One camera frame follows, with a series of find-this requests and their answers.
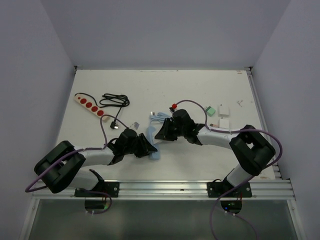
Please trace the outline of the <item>beige power strip red sockets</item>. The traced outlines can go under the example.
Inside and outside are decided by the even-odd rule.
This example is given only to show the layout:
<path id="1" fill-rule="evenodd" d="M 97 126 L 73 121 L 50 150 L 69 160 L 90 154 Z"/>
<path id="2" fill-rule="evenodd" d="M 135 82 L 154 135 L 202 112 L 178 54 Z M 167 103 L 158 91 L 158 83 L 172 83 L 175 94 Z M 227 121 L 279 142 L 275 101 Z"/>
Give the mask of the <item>beige power strip red sockets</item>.
<path id="1" fill-rule="evenodd" d="M 102 118 L 103 122 L 107 122 L 109 120 L 110 117 L 106 116 L 107 113 L 96 104 L 92 97 L 84 93 L 76 93 L 73 99 L 76 103 L 78 103 L 80 106 L 82 106 L 97 118 Z"/>

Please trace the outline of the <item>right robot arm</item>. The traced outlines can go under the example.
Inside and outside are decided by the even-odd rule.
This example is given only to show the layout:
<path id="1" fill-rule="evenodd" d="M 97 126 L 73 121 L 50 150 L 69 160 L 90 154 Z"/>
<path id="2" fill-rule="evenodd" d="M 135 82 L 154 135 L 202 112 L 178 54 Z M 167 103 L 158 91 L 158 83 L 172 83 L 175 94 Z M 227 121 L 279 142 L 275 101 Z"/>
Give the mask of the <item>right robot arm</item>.
<path id="1" fill-rule="evenodd" d="M 276 154 L 274 147 L 252 125 L 247 124 L 232 132 L 210 129 L 204 123 L 194 122 L 184 109 L 166 118 L 154 138 L 173 142 L 179 137 L 199 146 L 212 145 L 232 150 L 238 165 L 211 187 L 220 196 L 235 196 L 241 190 L 240 184 L 258 176 Z"/>

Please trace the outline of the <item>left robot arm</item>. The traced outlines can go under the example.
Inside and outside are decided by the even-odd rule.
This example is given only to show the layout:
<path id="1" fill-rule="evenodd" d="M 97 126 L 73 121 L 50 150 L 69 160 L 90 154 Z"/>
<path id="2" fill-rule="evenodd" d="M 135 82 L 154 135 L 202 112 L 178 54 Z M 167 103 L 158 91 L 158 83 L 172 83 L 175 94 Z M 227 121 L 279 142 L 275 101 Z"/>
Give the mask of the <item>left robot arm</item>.
<path id="1" fill-rule="evenodd" d="M 34 172 L 53 194 L 70 187 L 87 190 L 96 197 L 103 193 L 105 180 L 96 170 L 83 167 L 112 166 L 126 155 L 142 158 L 157 151 L 143 133 L 127 128 L 102 147 L 76 147 L 64 140 L 35 165 Z"/>

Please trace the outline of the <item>light blue power strip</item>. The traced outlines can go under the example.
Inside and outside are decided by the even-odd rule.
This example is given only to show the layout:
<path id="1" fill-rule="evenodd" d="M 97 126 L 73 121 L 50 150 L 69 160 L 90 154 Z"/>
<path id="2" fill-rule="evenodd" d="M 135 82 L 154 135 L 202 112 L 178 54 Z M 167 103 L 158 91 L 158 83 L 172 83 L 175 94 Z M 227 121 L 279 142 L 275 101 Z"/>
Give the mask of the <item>light blue power strip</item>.
<path id="1" fill-rule="evenodd" d="M 154 138 L 153 138 L 153 133 L 155 131 L 156 131 L 156 128 L 151 126 L 151 125 L 148 126 L 148 128 L 146 129 L 146 138 L 147 138 L 147 140 L 157 150 L 156 152 L 153 152 L 153 153 L 149 154 L 149 159 L 153 160 L 153 161 L 157 161 L 157 160 L 159 160 L 161 158 L 159 145 L 154 142 Z"/>

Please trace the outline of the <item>mint green plug adapter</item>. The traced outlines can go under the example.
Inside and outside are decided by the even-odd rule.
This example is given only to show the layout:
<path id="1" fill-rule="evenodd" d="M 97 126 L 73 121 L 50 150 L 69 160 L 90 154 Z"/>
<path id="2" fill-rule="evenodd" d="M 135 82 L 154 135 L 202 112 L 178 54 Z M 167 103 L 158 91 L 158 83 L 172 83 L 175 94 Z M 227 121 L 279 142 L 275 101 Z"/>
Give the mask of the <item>mint green plug adapter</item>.
<path id="1" fill-rule="evenodd" d="M 216 110 L 212 106 L 206 106 L 205 112 L 209 117 L 213 117 L 214 114 L 216 113 Z"/>

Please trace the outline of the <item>large white charger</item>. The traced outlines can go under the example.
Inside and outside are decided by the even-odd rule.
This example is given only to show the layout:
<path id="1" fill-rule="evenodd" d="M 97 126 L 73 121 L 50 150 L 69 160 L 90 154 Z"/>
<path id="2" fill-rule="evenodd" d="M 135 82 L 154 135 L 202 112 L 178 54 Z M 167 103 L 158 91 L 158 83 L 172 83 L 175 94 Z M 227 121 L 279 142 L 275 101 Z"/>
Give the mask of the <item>large white charger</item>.
<path id="1" fill-rule="evenodd" d="M 230 116 L 229 106 L 226 104 L 220 104 L 218 106 L 218 115 L 222 118 L 228 118 Z"/>

